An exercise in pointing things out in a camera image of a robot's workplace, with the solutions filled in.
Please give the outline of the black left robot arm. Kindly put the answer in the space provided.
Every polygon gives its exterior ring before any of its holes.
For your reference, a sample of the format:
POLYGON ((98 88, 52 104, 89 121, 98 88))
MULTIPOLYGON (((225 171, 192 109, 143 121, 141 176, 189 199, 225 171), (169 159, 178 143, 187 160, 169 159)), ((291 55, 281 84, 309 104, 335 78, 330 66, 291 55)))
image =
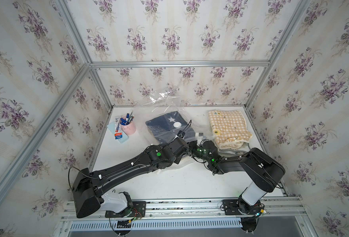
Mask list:
POLYGON ((136 157, 118 165, 90 172, 88 168, 79 170, 70 190, 73 194, 77 218, 84 218, 99 211, 105 203, 108 210, 123 213, 132 207, 127 192, 117 193, 116 200, 103 198, 112 188, 137 176, 166 169, 173 163, 179 164, 189 151, 189 145, 180 137, 170 143, 150 145, 136 157))

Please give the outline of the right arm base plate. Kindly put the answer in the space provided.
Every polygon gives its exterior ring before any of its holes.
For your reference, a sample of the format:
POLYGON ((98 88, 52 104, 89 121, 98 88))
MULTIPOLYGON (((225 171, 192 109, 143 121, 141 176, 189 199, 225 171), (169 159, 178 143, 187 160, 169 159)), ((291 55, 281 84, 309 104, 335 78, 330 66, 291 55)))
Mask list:
POLYGON ((257 201, 254 205, 249 205, 241 198, 224 199, 220 209, 225 215, 251 215, 260 216, 264 212, 265 205, 257 201))

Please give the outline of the orange checkered blanket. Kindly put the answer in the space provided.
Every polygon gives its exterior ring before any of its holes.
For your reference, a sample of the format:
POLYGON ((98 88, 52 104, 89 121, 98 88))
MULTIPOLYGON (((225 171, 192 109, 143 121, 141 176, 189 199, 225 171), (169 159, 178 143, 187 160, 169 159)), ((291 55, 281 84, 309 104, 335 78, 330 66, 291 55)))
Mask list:
POLYGON ((219 150, 240 149, 245 143, 249 143, 253 134, 248 131, 246 120, 239 110, 208 112, 208 118, 214 141, 219 150))

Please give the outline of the clear plastic vacuum bag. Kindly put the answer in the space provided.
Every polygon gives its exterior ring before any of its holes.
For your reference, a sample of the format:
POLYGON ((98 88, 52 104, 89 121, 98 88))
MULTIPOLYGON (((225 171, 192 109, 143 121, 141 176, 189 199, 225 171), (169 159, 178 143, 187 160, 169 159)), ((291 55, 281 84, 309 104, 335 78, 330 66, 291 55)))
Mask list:
POLYGON ((169 144, 182 138, 188 144, 187 155, 200 163, 214 163, 218 151, 211 126, 195 108, 183 107, 179 88, 150 92, 133 109, 139 134, 153 144, 169 144))

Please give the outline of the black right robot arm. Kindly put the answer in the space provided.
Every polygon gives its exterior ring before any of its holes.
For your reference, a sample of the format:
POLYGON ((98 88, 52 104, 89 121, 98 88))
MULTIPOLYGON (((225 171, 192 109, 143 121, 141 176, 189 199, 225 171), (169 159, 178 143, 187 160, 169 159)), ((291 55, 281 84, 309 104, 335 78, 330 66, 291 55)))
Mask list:
POLYGON ((233 157, 221 156, 216 145, 206 140, 188 143, 189 156, 201 159, 213 175, 244 171, 251 179, 250 185, 240 194, 237 207, 243 214, 248 214, 255 208, 263 207, 260 199, 271 193, 285 175, 285 168, 273 158, 258 148, 233 157))

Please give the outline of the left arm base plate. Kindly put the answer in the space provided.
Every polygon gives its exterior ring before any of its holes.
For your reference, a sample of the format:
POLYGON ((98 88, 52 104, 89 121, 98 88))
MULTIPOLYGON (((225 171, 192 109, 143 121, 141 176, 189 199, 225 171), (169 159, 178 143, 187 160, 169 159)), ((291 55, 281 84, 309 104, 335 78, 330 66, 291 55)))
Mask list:
POLYGON ((113 211, 106 211, 105 218, 142 218, 145 216, 146 212, 146 201, 133 201, 132 207, 127 207, 120 213, 115 213, 113 211))

